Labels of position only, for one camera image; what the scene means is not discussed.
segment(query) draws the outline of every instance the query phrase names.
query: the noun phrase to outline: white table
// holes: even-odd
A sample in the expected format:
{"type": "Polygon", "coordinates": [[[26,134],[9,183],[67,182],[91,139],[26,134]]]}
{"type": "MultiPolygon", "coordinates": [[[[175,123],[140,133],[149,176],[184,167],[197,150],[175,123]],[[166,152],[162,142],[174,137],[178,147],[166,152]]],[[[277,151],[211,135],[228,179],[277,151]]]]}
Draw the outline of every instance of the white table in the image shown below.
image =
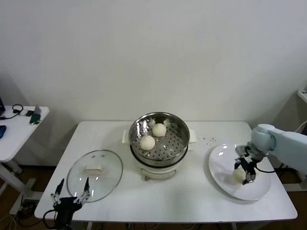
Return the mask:
{"type": "MultiPolygon", "coordinates": [[[[197,135],[197,146],[188,151],[176,175],[165,181],[145,181],[134,165],[129,146],[121,143],[124,130],[132,122],[81,122],[71,138],[44,194],[35,216],[52,209],[50,194],[74,162],[82,155],[107,149],[122,159],[121,181],[106,198],[85,204],[73,220],[99,222],[250,222],[295,219],[293,206],[279,178],[271,175],[272,184],[266,196],[258,201],[243,201],[224,192],[208,169],[208,156],[220,144],[246,144],[251,130],[245,122],[187,122],[197,135]]],[[[272,170],[265,159],[263,169],[272,170]]],[[[66,184],[61,197],[70,196],[66,184]]]]}
{"type": "MultiPolygon", "coordinates": [[[[25,110],[34,110],[34,106],[24,106],[25,110]]],[[[6,105],[6,111],[2,116],[13,116],[12,106],[6,105]]],[[[49,108],[40,107],[41,109],[41,121],[45,119],[49,113],[49,108]]],[[[30,117],[20,116],[8,120],[0,120],[0,126],[5,125],[7,127],[3,137],[0,139],[0,162],[7,164],[13,169],[14,173],[21,173],[22,169],[14,162],[13,158],[29,139],[31,134],[36,130],[38,125],[30,124],[30,117]]],[[[34,192],[31,187],[35,183],[35,178],[31,178],[27,184],[22,183],[17,179],[13,173],[10,173],[2,164],[0,164],[0,178],[5,181],[5,184],[0,189],[0,195],[7,187],[7,184],[18,190],[24,195],[25,199],[39,200],[41,193],[34,192]]],[[[16,214],[21,202],[21,195],[10,210],[10,214],[16,214]]]]}

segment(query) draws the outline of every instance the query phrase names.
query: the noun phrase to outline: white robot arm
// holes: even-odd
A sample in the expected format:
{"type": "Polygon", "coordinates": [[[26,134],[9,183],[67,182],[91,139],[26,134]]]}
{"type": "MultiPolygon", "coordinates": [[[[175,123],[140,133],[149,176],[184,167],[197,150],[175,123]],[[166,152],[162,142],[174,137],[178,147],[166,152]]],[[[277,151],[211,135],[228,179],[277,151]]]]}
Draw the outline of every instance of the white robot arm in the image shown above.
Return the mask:
{"type": "Polygon", "coordinates": [[[237,146],[235,168],[242,165],[246,172],[243,184],[255,180],[257,163],[263,157],[274,155],[282,163],[307,174],[307,136],[285,132],[272,125],[260,124],[253,129],[251,141],[244,146],[237,146]]]}

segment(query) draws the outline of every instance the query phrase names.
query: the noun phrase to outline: floor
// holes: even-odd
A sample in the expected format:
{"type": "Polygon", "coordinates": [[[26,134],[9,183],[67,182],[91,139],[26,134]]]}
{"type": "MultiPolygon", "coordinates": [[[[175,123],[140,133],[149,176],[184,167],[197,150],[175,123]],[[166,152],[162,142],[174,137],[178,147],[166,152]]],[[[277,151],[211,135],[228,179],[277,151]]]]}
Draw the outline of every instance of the floor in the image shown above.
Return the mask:
{"type": "MultiPolygon", "coordinates": [[[[29,178],[36,177],[37,182],[34,185],[33,189],[35,191],[44,191],[45,187],[48,184],[49,179],[53,174],[53,169],[24,169],[22,174],[20,175],[21,180],[25,183],[29,178]]],[[[292,172],[285,172],[281,178],[283,183],[297,183],[299,182],[296,175],[292,172]]],[[[4,193],[0,196],[0,219],[6,216],[13,203],[15,202],[16,198],[18,197],[19,193],[15,191],[13,188],[8,186],[4,193]]],[[[289,193],[289,196],[294,203],[298,217],[295,220],[290,221],[276,221],[268,224],[267,226],[263,227],[262,230],[307,230],[307,192],[292,192],[289,193]]],[[[9,224],[11,223],[11,218],[6,217],[4,220],[0,221],[0,230],[9,230],[9,224]]],[[[34,216],[31,216],[28,219],[24,219],[21,221],[23,225],[31,225],[36,223],[39,219],[36,219],[34,216]]],[[[86,226],[86,223],[79,223],[79,226],[86,226]]],[[[237,224],[238,229],[242,227],[244,223],[237,224]]],[[[149,224],[149,223],[138,223],[138,224],[131,224],[131,230],[221,230],[229,228],[229,224],[149,224]]],[[[20,225],[17,226],[18,230],[44,230],[46,227],[42,222],[38,223],[37,225],[24,228],[20,225]]],[[[93,225],[93,230],[101,229],[101,223],[95,223],[93,225]]],[[[106,223],[104,224],[105,230],[127,230],[127,224],[125,223],[106,223]]]]}

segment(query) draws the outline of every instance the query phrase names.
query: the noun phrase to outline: white wall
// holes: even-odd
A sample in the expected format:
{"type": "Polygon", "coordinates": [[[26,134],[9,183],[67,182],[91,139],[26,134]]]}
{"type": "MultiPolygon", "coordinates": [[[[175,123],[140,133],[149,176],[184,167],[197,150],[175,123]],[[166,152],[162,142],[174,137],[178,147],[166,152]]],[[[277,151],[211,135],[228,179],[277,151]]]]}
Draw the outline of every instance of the white wall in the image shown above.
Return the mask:
{"type": "Polygon", "coordinates": [[[0,93],[50,107],[24,164],[56,164],[82,120],[298,124],[304,0],[0,0],[0,93]]]}

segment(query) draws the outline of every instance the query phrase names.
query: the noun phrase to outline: metal rim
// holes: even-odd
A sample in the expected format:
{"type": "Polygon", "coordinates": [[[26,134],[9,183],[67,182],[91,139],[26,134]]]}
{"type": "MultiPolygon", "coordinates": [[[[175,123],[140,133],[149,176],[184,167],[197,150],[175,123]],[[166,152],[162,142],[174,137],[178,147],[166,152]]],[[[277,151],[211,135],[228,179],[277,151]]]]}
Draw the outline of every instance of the metal rim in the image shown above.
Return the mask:
{"type": "Polygon", "coordinates": [[[187,150],[185,151],[185,153],[183,154],[182,158],[180,158],[177,162],[175,162],[175,163],[173,163],[173,164],[170,164],[170,165],[167,165],[167,166],[152,166],[152,165],[149,165],[149,164],[147,164],[147,163],[145,163],[145,162],[142,162],[139,158],[137,158],[137,157],[135,156],[135,153],[134,153],[134,151],[133,151],[131,145],[130,145],[130,150],[131,150],[131,152],[132,152],[134,158],[137,159],[139,163],[141,163],[141,164],[143,164],[143,165],[146,165],[147,167],[151,167],[151,168],[164,169],[164,168],[168,168],[168,167],[174,166],[175,164],[178,164],[179,162],[181,162],[182,159],[185,157],[185,155],[186,155],[187,152],[188,152],[188,147],[187,147],[187,150]]]}
{"type": "MultiPolygon", "coordinates": [[[[110,195],[110,194],[114,191],[114,189],[118,186],[118,184],[119,184],[119,182],[120,182],[120,180],[121,180],[121,177],[122,177],[122,175],[123,175],[123,171],[124,171],[124,165],[123,165],[123,162],[122,162],[120,156],[117,155],[117,153],[115,153],[115,152],[113,152],[113,151],[111,151],[111,150],[107,150],[107,149],[94,150],[94,151],[88,152],[88,153],[84,154],[83,156],[81,156],[78,160],[75,161],[75,163],[74,163],[74,164],[71,166],[71,168],[69,169],[69,172],[68,172],[67,177],[66,177],[66,186],[67,186],[68,193],[69,193],[72,197],[74,197],[74,196],[72,195],[72,193],[70,192],[69,187],[68,187],[68,177],[69,177],[69,175],[70,175],[70,173],[71,173],[71,169],[75,166],[75,164],[76,164],[82,157],[84,157],[84,156],[86,156],[86,155],[88,155],[88,154],[90,154],[90,153],[97,152],[97,151],[108,151],[108,152],[111,152],[111,153],[115,154],[115,155],[118,157],[118,159],[119,159],[119,161],[120,161],[120,164],[121,164],[121,174],[120,174],[120,177],[119,177],[119,180],[118,180],[117,184],[115,185],[115,187],[114,187],[107,195],[103,196],[102,198],[100,198],[100,199],[98,199],[98,200],[102,200],[103,198],[105,198],[105,197],[107,197],[108,195],[110,195]]],[[[87,203],[93,203],[93,202],[96,202],[96,201],[98,201],[98,200],[95,200],[95,201],[87,201],[87,203]]]]}
{"type": "Polygon", "coordinates": [[[145,117],[147,117],[147,116],[154,115],[154,114],[157,114],[157,113],[163,114],[163,115],[167,115],[167,116],[169,116],[169,115],[170,115],[170,116],[174,116],[174,117],[178,118],[180,121],[182,121],[182,124],[185,126],[185,128],[186,128],[187,130],[189,129],[188,126],[187,126],[187,124],[186,124],[180,117],[178,117],[178,116],[176,116],[176,115],[174,115],[174,114],[170,114],[170,113],[166,113],[166,112],[151,112],[151,113],[148,113],[148,114],[145,114],[145,115],[139,117],[136,121],[134,121],[134,122],[132,123],[130,129],[129,129],[129,133],[131,132],[132,127],[134,126],[134,124],[138,123],[140,120],[142,120],[143,118],[145,118],[145,117]]]}

